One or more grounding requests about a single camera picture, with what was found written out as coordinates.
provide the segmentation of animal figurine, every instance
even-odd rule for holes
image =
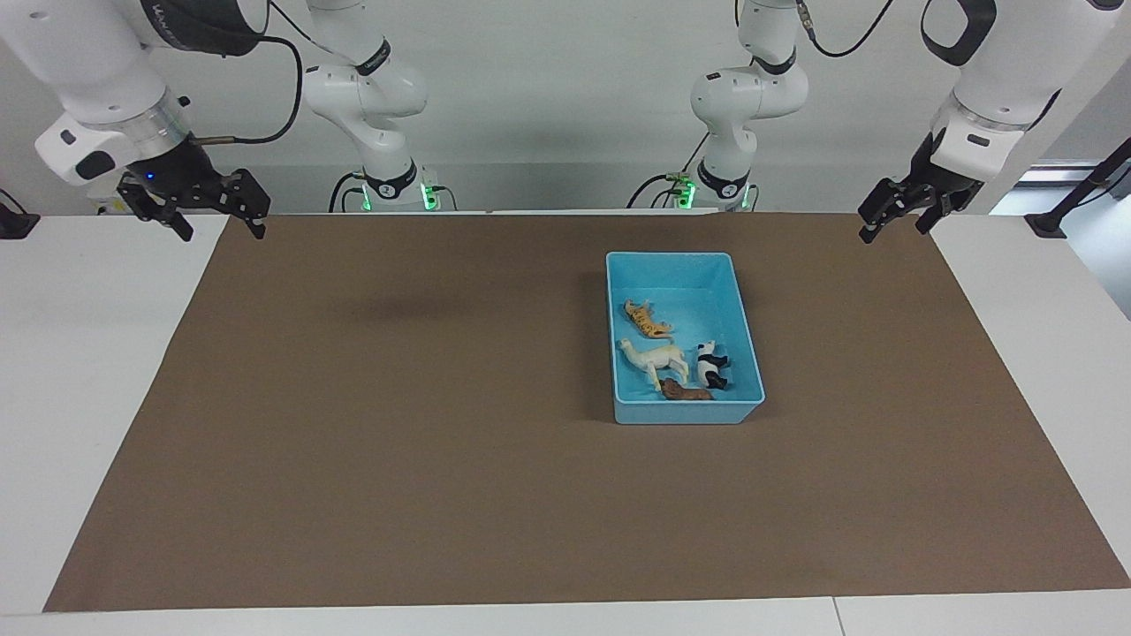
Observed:
[[[668,399],[687,399],[687,401],[708,401],[715,399],[715,396],[710,394],[709,390],[705,388],[683,388],[683,385],[673,380],[672,378],[664,378],[659,383],[661,393],[664,397]]]
[[[651,320],[651,308],[648,307],[648,301],[644,301],[642,304],[632,304],[632,299],[624,301],[624,313],[629,316],[629,320],[640,329],[646,338],[667,338],[675,342],[672,337],[672,326],[667,323],[654,323]]]
[[[715,355],[715,341],[702,343],[699,345],[699,360],[696,364],[699,384],[707,388],[726,388],[727,379],[718,375],[718,370],[729,363],[727,356]]]
[[[657,346],[656,349],[648,351],[637,351],[629,338],[621,338],[620,343],[621,351],[624,352],[624,356],[629,359],[629,362],[633,367],[640,369],[645,373],[648,373],[648,378],[651,379],[653,386],[659,392],[659,378],[656,376],[656,369],[673,369],[687,384],[688,376],[691,373],[691,368],[688,362],[683,359],[683,352],[680,347],[674,344],[665,344],[664,346]]]

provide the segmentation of brown mat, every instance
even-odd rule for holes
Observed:
[[[857,225],[230,224],[46,609],[1128,586],[932,241]],[[612,423],[610,250],[733,255],[746,423]]]

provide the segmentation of white table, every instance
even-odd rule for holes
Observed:
[[[1131,591],[40,614],[224,224],[124,217],[0,243],[0,634],[1126,636]],[[934,240],[1124,568],[1131,323],[1063,241],[958,216]]]

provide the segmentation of black cable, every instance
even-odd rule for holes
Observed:
[[[0,188],[0,195],[3,195],[5,197],[8,198],[8,200],[10,200],[11,203],[16,204],[16,207],[19,208],[19,212],[21,212],[24,214],[27,214],[27,208],[25,208],[23,205],[20,205],[20,203],[18,200],[16,200],[16,197],[9,195],[8,190],[5,190],[3,188]]]
[[[294,104],[291,106],[291,115],[287,117],[286,123],[283,128],[276,130],[273,135],[267,137],[233,137],[233,144],[245,144],[245,145],[258,145],[258,144],[270,144],[287,134],[291,127],[294,126],[294,120],[299,118],[299,110],[302,108],[302,55],[299,53],[299,48],[294,45],[294,42],[286,40],[284,37],[276,37],[274,35],[260,35],[258,36],[260,42],[270,42],[273,44],[282,44],[291,50],[291,54],[294,55]]]
[[[342,191],[342,187],[346,184],[346,181],[351,179],[357,179],[356,173],[347,172],[338,179],[338,182],[334,184],[334,192],[330,195],[330,205],[326,208],[327,214],[334,214],[334,204],[338,203],[338,192]]]
[[[880,26],[880,23],[883,20],[883,16],[888,14],[888,9],[891,8],[892,2],[895,1],[896,0],[888,0],[887,2],[884,2],[883,8],[880,9],[880,14],[877,15],[875,20],[872,22],[872,26],[867,27],[867,31],[864,32],[864,35],[861,36],[858,42],[856,42],[848,49],[845,49],[844,51],[839,51],[836,53],[827,50],[824,46],[821,46],[821,43],[817,41],[817,29],[813,28],[812,26],[813,24],[812,17],[809,18],[808,26],[805,25],[804,17],[809,16],[809,7],[805,5],[805,0],[797,0],[797,10],[801,11],[802,25],[805,28],[805,33],[809,34],[809,40],[813,43],[813,46],[818,50],[818,52],[828,58],[844,58],[846,55],[855,53],[861,46],[864,45],[865,42],[867,42],[867,40],[872,36],[872,33],[875,31],[875,27]]]
[[[346,210],[346,199],[349,197],[349,195],[365,196],[365,190],[362,189],[362,188],[349,188],[345,192],[342,192],[342,212],[343,213],[345,213],[345,210]]]
[[[1096,196],[1094,196],[1094,197],[1091,197],[1089,199],[1085,199],[1085,200],[1076,204],[1074,206],[1072,206],[1072,209],[1076,209],[1076,208],[1081,207],[1081,206],[1086,206],[1086,205],[1088,205],[1090,203],[1095,203],[1095,201],[1102,199],[1104,197],[1104,195],[1110,195],[1112,192],[1112,190],[1114,190],[1115,188],[1117,188],[1119,184],[1122,183],[1123,180],[1128,178],[1128,174],[1131,174],[1131,167],[1124,170],[1123,171],[1123,175],[1120,177],[1119,179],[1116,179],[1115,181],[1113,181],[1112,184],[1108,186],[1107,188],[1105,188],[1103,192],[1099,192],[1098,195],[1096,195]]]
[[[659,203],[659,197],[663,197],[664,195],[667,195],[667,198],[671,199],[672,195],[679,195],[679,194],[680,194],[679,190],[664,190],[663,192],[656,195],[655,199],[651,199],[651,205],[649,207],[655,208],[656,204]]]
[[[691,167],[691,162],[696,161],[696,155],[699,154],[699,151],[703,149],[703,144],[707,143],[708,137],[710,137],[709,130],[707,132],[703,132],[703,138],[699,140],[699,145],[696,146],[696,149],[691,151],[691,156],[688,157],[688,162],[683,164],[683,170],[681,170],[680,172],[687,172],[688,169]]]
[[[651,186],[653,183],[655,183],[657,181],[663,181],[666,178],[667,178],[666,174],[657,174],[657,175],[653,177],[651,179],[649,179],[649,180],[645,181],[644,183],[641,183],[640,187],[637,188],[637,191],[632,192],[632,198],[629,199],[629,205],[627,205],[624,207],[627,207],[627,208],[632,207],[636,204],[636,200],[638,198],[640,198],[640,195],[642,195],[644,191],[648,189],[648,186]]]
[[[451,209],[454,209],[456,212],[459,212],[459,204],[456,203],[456,192],[452,192],[451,188],[449,188],[447,186],[435,186],[435,187],[432,188],[432,191],[433,192],[439,192],[439,191],[448,192],[448,196],[451,197]]]
[[[280,137],[283,137],[284,135],[286,135],[287,131],[291,130],[291,127],[294,126],[294,120],[297,119],[299,110],[302,108],[303,69],[302,69],[302,54],[299,53],[299,48],[295,46],[293,42],[286,40],[285,37],[264,35],[261,33],[249,34],[249,33],[241,33],[238,31],[221,28],[216,25],[209,24],[200,19],[199,17],[196,16],[196,14],[185,10],[184,7],[181,7],[176,2],[169,2],[166,7],[172,7],[173,10],[179,11],[181,14],[181,17],[189,18],[208,31],[215,33],[222,33],[224,35],[228,35],[232,37],[242,37],[244,40],[254,40],[257,42],[270,42],[271,44],[282,44],[287,49],[290,49],[291,54],[294,55],[294,67],[295,67],[294,104],[291,108],[291,117],[287,118],[287,121],[286,123],[283,124],[283,128],[275,131],[274,135],[269,135],[267,137],[232,137],[232,136],[201,137],[197,139],[197,144],[201,146],[218,145],[218,144],[245,144],[245,145],[270,144],[271,141],[275,141]]]
[[[318,46],[318,43],[314,42],[314,38],[311,37],[310,35],[307,35],[307,32],[303,31],[302,27],[300,27],[297,24],[295,24],[295,22],[291,19],[291,16],[286,15],[286,11],[284,11],[282,7],[275,3],[275,0],[267,0],[267,6],[270,7],[271,9],[275,9],[275,11],[277,11],[278,15],[283,16],[283,19],[285,19],[286,23],[291,25],[291,28],[293,28],[299,35],[301,35],[303,40],[310,42],[314,46]]]

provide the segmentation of blue tray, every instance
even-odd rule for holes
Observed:
[[[746,312],[729,255],[710,252],[610,252],[605,257],[608,283],[608,333],[613,360],[613,403],[622,424],[737,424],[766,398],[758,371]],[[649,301],[653,319],[670,323],[675,344],[696,379],[697,347],[716,341],[716,355],[731,364],[723,369],[726,389],[711,389],[711,402],[668,401],[656,392],[648,376],[633,367],[616,343],[629,338],[638,351],[668,344],[644,337],[624,313],[624,301]],[[679,373],[659,371],[661,379]]]

